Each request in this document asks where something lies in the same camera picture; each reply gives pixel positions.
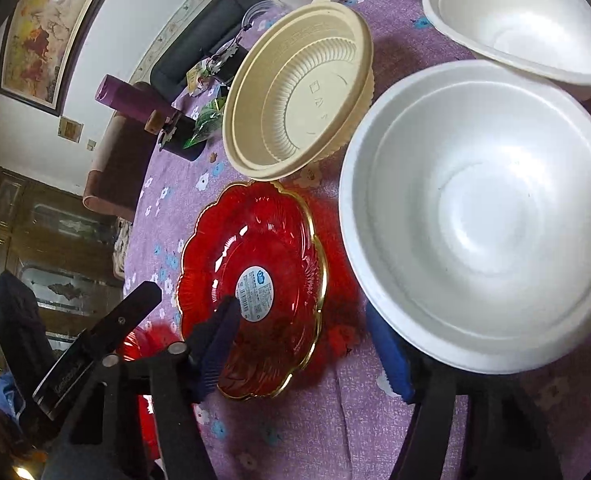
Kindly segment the purple floral tablecloth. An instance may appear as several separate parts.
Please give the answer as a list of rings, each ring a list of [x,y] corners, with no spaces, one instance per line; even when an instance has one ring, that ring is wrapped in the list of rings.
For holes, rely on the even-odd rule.
[[[368,23],[376,88],[416,70],[464,60],[468,52],[437,32],[421,0],[343,0]],[[306,200],[329,264],[324,329],[309,365],[281,396],[237,402],[219,393],[196,407],[210,461],[222,479],[385,479],[413,410],[385,383],[365,325],[365,297],[344,254],[338,218],[343,157],[335,154],[284,180]],[[194,162],[154,152],[139,195],[126,258],[127,289],[154,281],[161,304],[138,330],[151,356],[180,334],[175,289],[196,219],[240,176],[222,143]],[[565,478],[591,470],[591,336],[573,353],[524,374],[542,410]]]

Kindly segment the black leather sofa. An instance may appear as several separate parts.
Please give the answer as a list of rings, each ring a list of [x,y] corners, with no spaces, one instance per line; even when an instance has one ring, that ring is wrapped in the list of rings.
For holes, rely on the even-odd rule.
[[[213,0],[181,32],[153,65],[151,86],[173,102],[187,86],[186,74],[241,29],[244,14],[264,0]]]

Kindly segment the wooden glass-door cabinet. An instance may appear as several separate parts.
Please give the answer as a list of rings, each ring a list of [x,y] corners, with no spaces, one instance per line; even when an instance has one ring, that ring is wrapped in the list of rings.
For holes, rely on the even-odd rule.
[[[33,291],[56,352],[120,302],[115,234],[116,220],[79,196],[0,167],[0,274]],[[6,368],[0,346],[0,375]]]

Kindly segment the small framed wall notice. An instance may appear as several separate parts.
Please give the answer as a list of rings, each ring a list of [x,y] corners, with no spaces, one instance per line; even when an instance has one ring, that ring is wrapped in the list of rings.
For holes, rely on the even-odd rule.
[[[58,137],[73,143],[79,143],[84,125],[73,119],[61,116],[58,127]]]

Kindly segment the small red glass plate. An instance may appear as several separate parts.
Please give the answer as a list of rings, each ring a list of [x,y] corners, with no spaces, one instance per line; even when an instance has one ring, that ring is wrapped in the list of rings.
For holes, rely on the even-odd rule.
[[[328,281],[305,200],[277,182],[233,183],[201,211],[184,245],[181,335],[236,297],[241,321],[218,388],[232,400],[279,396],[315,352]]]

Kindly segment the large white foam bowl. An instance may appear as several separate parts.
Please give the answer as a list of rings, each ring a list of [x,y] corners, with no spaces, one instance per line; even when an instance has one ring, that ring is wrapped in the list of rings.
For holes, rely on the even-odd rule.
[[[591,115],[538,76],[456,61],[384,91],[347,148],[343,243],[408,344],[479,374],[591,333]]]

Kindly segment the purple thermos bottle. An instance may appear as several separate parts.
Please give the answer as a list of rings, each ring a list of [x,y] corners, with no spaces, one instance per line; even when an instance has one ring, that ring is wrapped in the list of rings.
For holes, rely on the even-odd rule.
[[[160,112],[166,118],[173,117],[176,113],[175,108],[146,81],[128,84],[122,79],[106,75],[94,98],[140,124],[145,124],[154,112]]]

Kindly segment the patterned blanket bundle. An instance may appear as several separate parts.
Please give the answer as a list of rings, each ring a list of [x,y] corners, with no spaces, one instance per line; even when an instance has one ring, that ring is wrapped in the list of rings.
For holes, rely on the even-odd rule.
[[[122,218],[118,218],[112,252],[112,266],[114,276],[121,281],[125,280],[125,261],[129,246],[130,232],[132,232],[132,223]]]

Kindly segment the black cup with cork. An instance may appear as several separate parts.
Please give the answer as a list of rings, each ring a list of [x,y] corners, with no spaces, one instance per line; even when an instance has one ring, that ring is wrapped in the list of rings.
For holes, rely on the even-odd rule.
[[[196,122],[178,112],[162,127],[158,135],[158,146],[161,151],[194,162],[204,151],[206,141],[198,138]]]

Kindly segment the framed horse painting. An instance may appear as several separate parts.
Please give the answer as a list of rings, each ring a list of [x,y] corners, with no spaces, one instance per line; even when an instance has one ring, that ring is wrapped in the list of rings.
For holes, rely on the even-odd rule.
[[[59,116],[104,0],[20,0],[0,49],[0,94]]]

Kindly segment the large red glass plate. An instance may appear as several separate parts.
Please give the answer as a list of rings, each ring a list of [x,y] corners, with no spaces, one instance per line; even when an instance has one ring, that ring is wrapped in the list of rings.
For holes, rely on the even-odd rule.
[[[125,361],[156,356],[165,349],[162,333],[150,322],[134,328],[117,347],[116,353]]]

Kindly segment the green plastic wrapper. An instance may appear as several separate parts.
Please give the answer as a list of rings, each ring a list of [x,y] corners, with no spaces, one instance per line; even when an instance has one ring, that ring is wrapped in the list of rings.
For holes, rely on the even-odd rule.
[[[196,125],[190,138],[184,142],[184,149],[192,148],[196,144],[210,139],[216,130],[222,128],[226,99],[216,98],[204,105],[196,118]]]

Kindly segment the beige plastic ribbed bowl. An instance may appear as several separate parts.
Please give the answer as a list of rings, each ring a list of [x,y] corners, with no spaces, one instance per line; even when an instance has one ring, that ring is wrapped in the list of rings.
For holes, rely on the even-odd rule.
[[[274,181],[351,140],[373,102],[373,37],[361,14],[319,0],[286,14],[256,41],[222,118],[240,174]]]

